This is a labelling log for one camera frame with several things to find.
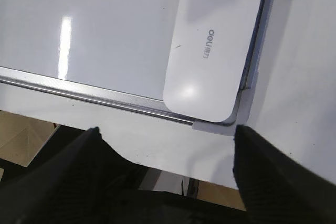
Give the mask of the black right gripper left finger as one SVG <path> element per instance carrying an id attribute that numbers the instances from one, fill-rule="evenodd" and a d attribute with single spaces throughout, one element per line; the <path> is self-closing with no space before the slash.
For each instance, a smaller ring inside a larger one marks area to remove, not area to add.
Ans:
<path id="1" fill-rule="evenodd" d="M 1 187 L 1 223 L 109 223 L 115 196 L 146 168 L 119 155 L 98 128 Z"/>

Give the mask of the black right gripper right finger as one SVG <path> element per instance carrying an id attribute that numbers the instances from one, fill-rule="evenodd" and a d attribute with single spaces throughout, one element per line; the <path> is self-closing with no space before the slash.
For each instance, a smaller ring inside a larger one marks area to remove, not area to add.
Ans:
<path id="1" fill-rule="evenodd" d="M 236 127 L 234 178 L 250 223 L 335 223 L 335 184 Z"/>

